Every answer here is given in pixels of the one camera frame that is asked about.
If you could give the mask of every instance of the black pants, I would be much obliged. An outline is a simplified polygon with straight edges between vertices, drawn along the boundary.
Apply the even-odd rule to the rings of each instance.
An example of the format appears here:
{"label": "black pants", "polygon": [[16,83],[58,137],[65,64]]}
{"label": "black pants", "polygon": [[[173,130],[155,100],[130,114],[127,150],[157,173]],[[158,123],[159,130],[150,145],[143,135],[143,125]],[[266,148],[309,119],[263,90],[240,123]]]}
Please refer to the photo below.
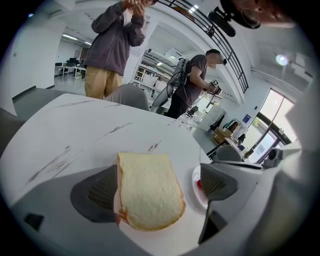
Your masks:
{"label": "black pants", "polygon": [[169,108],[167,117],[177,119],[184,114],[189,106],[175,93],[172,95],[171,106]]}

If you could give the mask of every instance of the bread crust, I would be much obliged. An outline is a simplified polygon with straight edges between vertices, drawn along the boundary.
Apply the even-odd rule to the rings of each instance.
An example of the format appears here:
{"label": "bread crust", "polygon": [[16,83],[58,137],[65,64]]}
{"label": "bread crust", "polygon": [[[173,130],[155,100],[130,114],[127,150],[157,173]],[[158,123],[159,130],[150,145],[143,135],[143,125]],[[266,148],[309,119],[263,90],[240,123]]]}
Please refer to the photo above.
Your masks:
{"label": "bread crust", "polygon": [[181,212],[181,214],[174,220],[172,221],[171,223],[169,223],[168,225],[164,225],[164,226],[158,226],[157,228],[144,228],[142,226],[139,226],[137,224],[134,223],[134,221],[132,221],[129,217],[128,217],[128,212],[127,212],[127,209],[124,208],[123,204],[122,204],[122,200],[121,200],[121,191],[122,191],[122,181],[123,181],[123,169],[121,168],[121,163],[120,163],[120,158],[119,158],[119,154],[117,155],[117,175],[120,175],[118,176],[120,178],[120,184],[118,184],[119,186],[119,197],[120,197],[120,206],[122,209],[122,212],[125,216],[125,220],[126,222],[132,227],[134,228],[135,230],[139,230],[139,231],[144,231],[144,232],[148,232],[148,231],[158,231],[158,230],[162,230],[162,229],[165,229],[169,226],[171,226],[172,224],[174,224],[175,222],[177,222],[181,217],[182,215],[184,215],[185,211],[186,211],[186,203],[184,201],[184,193],[182,192],[182,189],[180,187],[180,184],[179,184],[179,181],[178,181],[178,178],[176,176],[176,174],[174,174],[175,176],[175,181],[177,183],[177,185],[179,186],[179,189],[180,189],[180,199],[182,201],[182,207],[183,207],[183,210]]}

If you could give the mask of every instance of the gray t-shirt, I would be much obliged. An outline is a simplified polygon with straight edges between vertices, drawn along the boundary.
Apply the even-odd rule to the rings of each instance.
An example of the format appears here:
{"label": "gray t-shirt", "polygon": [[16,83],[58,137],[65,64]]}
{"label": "gray t-shirt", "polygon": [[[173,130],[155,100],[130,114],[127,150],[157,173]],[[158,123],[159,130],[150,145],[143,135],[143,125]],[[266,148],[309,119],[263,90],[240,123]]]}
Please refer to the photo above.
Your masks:
{"label": "gray t-shirt", "polygon": [[[198,67],[202,73],[200,77],[205,80],[206,72],[207,72],[207,60],[204,55],[196,55],[194,56],[186,66],[186,73],[189,74],[191,72],[191,68],[193,66]],[[196,99],[201,94],[203,88],[195,85],[190,82],[189,77],[186,80],[185,85],[180,85],[176,90],[175,94],[178,95],[187,105],[193,104]]]}

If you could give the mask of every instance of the bread slice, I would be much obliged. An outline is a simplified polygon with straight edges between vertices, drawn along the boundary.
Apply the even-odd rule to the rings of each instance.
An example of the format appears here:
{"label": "bread slice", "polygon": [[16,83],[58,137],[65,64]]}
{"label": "bread slice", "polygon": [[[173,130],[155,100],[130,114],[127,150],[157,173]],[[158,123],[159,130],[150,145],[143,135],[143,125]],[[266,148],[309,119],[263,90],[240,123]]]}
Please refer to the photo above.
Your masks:
{"label": "bread slice", "polygon": [[161,230],[184,214],[184,194],[166,154],[119,152],[117,174],[120,211],[132,228]]}

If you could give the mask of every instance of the backpack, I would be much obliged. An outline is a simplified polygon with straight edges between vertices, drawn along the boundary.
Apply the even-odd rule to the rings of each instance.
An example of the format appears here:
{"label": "backpack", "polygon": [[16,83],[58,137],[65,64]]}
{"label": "backpack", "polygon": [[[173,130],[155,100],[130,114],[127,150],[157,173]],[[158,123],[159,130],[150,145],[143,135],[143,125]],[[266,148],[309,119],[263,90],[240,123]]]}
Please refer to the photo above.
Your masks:
{"label": "backpack", "polygon": [[189,60],[187,58],[179,59],[178,64],[175,67],[173,76],[170,78],[168,85],[172,87],[179,87],[184,85],[187,81],[188,74],[186,72]]}

